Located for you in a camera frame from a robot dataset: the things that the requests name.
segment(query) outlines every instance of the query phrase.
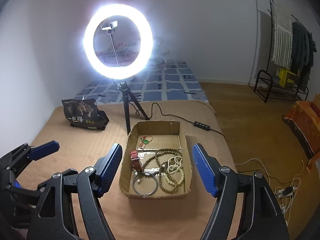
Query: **light stand pole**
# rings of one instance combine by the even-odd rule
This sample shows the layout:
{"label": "light stand pole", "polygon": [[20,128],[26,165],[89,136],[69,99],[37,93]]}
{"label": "light stand pole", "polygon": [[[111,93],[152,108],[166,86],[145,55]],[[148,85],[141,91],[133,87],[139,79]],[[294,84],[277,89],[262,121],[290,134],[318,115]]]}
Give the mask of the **light stand pole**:
{"label": "light stand pole", "polygon": [[[120,67],[118,52],[117,52],[115,40],[114,40],[114,37],[113,37],[113,33],[115,32],[115,28],[116,27],[118,27],[118,21],[111,22],[106,27],[102,27],[101,26],[101,29],[104,30],[104,31],[107,31],[107,34],[110,35],[111,41],[112,41],[113,50],[115,51],[115,55],[116,55],[117,65],[118,65],[118,67]],[[124,105],[124,117],[125,117],[125,123],[126,123],[126,126],[127,126],[127,134],[129,134],[130,131],[131,131],[130,112],[129,112],[129,96],[130,96],[131,100],[134,102],[134,104],[137,106],[139,111],[142,113],[144,118],[146,120],[150,120],[150,118],[147,116],[146,112],[143,110],[142,106],[140,105],[139,101],[136,99],[134,94],[130,91],[130,88],[128,87],[128,84],[127,84],[126,81],[120,82],[120,84],[118,84],[117,87],[122,92],[123,105]]]}

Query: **metal bolt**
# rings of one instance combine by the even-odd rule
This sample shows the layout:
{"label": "metal bolt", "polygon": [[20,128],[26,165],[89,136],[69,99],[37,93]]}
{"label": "metal bolt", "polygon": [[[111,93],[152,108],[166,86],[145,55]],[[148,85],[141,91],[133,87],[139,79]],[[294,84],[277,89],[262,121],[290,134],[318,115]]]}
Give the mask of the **metal bolt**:
{"label": "metal bolt", "polygon": [[221,167],[221,171],[224,172],[224,173],[229,173],[230,172],[230,168],[227,167],[227,166],[222,166]]}
{"label": "metal bolt", "polygon": [[262,173],[261,172],[256,172],[254,174],[258,179],[261,179],[262,178]]}
{"label": "metal bolt", "polygon": [[86,173],[91,173],[91,172],[93,172],[93,171],[94,171],[94,168],[93,168],[93,167],[88,167],[88,168],[85,169],[85,172],[86,172]]}
{"label": "metal bolt", "polygon": [[61,173],[60,173],[60,172],[56,172],[55,174],[52,175],[52,177],[53,177],[54,179],[57,179],[57,178],[59,178],[60,176],[61,176]]}

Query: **striped towel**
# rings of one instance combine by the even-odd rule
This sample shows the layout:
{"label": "striped towel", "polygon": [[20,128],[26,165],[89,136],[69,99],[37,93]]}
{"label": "striped towel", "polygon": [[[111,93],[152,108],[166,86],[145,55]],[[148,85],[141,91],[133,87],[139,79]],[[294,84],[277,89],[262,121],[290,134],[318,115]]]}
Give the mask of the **striped towel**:
{"label": "striped towel", "polygon": [[290,69],[292,52],[292,16],[279,4],[272,3],[274,20],[274,44],[272,61]]}

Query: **mattress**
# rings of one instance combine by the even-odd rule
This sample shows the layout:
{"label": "mattress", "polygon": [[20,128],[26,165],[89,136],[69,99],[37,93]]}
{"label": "mattress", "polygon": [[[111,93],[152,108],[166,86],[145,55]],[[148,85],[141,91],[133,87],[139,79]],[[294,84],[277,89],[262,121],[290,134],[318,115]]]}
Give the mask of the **mattress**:
{"label": "mattress", "polygon": [[[186,62],[172,61],[161,66],[147,66],[127,84],[138,101],[201,100],[208,103],[198,80]],[[98,105],[122,102],[122,93],[114,80],[101,77],[89,84],[80,94],[94,98]]]}
{"label": "mattress", "polygon": [[[150,115],[151,102],[142,102],[141,106]],[[175,114],[187,120],[210,125],[221,131],[213,109],[198,100],[173,100],[159,102],[164,114]],[[131,109],[131,126],[143,120]],[[18,177],[19,183],[26,188],[36,189],[37,184],[49,179],[57,171],[68,168],[77,169],[94,165],[98,158],[106,155],[114,143],[125,148],[127,141],[123,104],[99,106],[110,119],[105,131],[86,130],[71,127],[64,117],[63,108],[58,107],[30,145],[38,146],[51,140],[60,144],[60,150],[41,160],[32,162]],[[222,135],[205,131],[179,118],[162,116],[155,108],[152,120],[180,121],[185,131],[189,153],[195,143],[202,143],[210,156],[214,156],[221,165],[233,170],[235,165]],[[212,213],[216,199],[205,190],[200,175],[193,165],[190,193],[181,199],[143,200],[132,199],[119,189],[120,167],[117,170],[111,188],[101,199],[100,204],[112,233],[117,240],[199,240]],[[83,225],[77,194],[72,195],[77,228],[81,238],[88,239]],[[236,237],[242,209],[242,195],[237,198],[228,239]]]}

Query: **black cable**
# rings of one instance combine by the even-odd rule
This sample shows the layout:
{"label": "black cable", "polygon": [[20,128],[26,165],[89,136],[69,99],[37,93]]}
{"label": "black cable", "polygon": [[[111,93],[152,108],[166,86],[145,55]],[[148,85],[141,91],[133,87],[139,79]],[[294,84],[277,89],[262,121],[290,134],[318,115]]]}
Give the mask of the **black cable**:
{"label": "black cable", "polygon": [[134,107],[134,109],[136,110],[136,115],[140,116],[139,109],[137,109],[136,106],[133,103],[129,102],[129,104],[132,105]]}
{"label": "black cable", "polygon": [[163,115],[163,116],[174,116],[174,117],[181,118],[181,119],[183,119],[183,120],[185,120],[185,121],[193,124],[193,122],[188,121],[187,119],[184,119],[184,118],[181,117],[181,116],[177,116],[177,115],[174,115],[174,114],[163,114],[163,113],[162,113],[162,110],[161,110],[161,107],[160,107],[159,104],[156,103],[156,102],[152,103],[152,105],[151,105],[151,116],[148,117],[149,119],[151,119],[151,118],[152,118],[152,115],[153,115],[153,105],[157,105],[157,106],[159,107],[160,113],[161,113],[161,115]]}
{"label": "black cable", "polygon": [[219,134],[221,134],[221,135],[224,137],[224,139],[225,139],[225,140],[227,140],[227,139],[226,139],[226,137],[225,137],[222,133],[220,133],[219,131],[214,130],[214,129],[211,129],[211,128],[210,128],[210,130],[211,130],[211,131],[214,131],[214,132],[217,132],[217,133],[219,133]]}
{"label": "black cable", "polygon": [[[180,119],[182,119],[182,120],[185,120],[186,122],[189,122],[189,123],[192,123],[192,124],[194,123],[194,122],[191,122],[191,121],[189,121],[189,120],[187,120],[187,119],[184,119],[183,117],[178,116],[178,115],[174,115],[174,114],[163,114],[161,107],[160,107],[159,104],[156,103],[156,102],[153,102],[152,105],[151,105],[151,116],[148,117],[149,119],[151,119],[152,116],[153,116],[153,105],[157,105],[157,106],[159,107],[159,110],[160,110],[160,113],[161,113],[162,116],[174,116],[174,117],[180,118]],[[137,116],[140,116],[139,110],[137,110],[134,105],[133,105],[133,107],[134,107],[134,109],[136,110],[136,115],[137,115]],[[211,130],[211,131],[214,131],[214,132],[216,132],[216,133],[221,134],[221,135],[225,138],[225,140],[226,140],[226,137],[225,137],[222,133],[220,133],[219,131],[214,130],[214,129],[211,129],[211,128],[210,128],[210,130]]]}
{"label": "black cable", "polygon": [[[250,170],[250,171],[238,171],[238,173],[251,172],[251,171],[260,171],[260,172],[266,174],[264,171],[259,170],[259,169]],[[291,183],[291,182],[294,182],[294,181],[295,181],[295,182],[298,182],[297,180],[292,180],[292,181],[288,181],[288,182],[282,183],[282,182],[279,181],[279,179],[277,179],[276,177],[268,176],[267,174],[266,174],[266,176],[269,177],[270,179],[276,179],[281,185],[286,185],[286,184]]]}
{"label": "black cable", "polygon": [[[258,162],[257,160],[252,160],[252,161],[255,162],[255,163],[257,163],[257,164],[259,164],[259,166],[263,168],[263,166],[261,165],[261,163]],[[282,182],[279,181],[279,179],[277,179],[276,177],[269,176],[269,178],[271,178],[271,179],[276,179],[281,185],[286,185],[286,184],[291,183],[291,182],[294,182],[294,181],[295,181],[295,182],[298,182],[297,180],[292,180],[292,181],[288,181],[288,182],[282,183]]]}

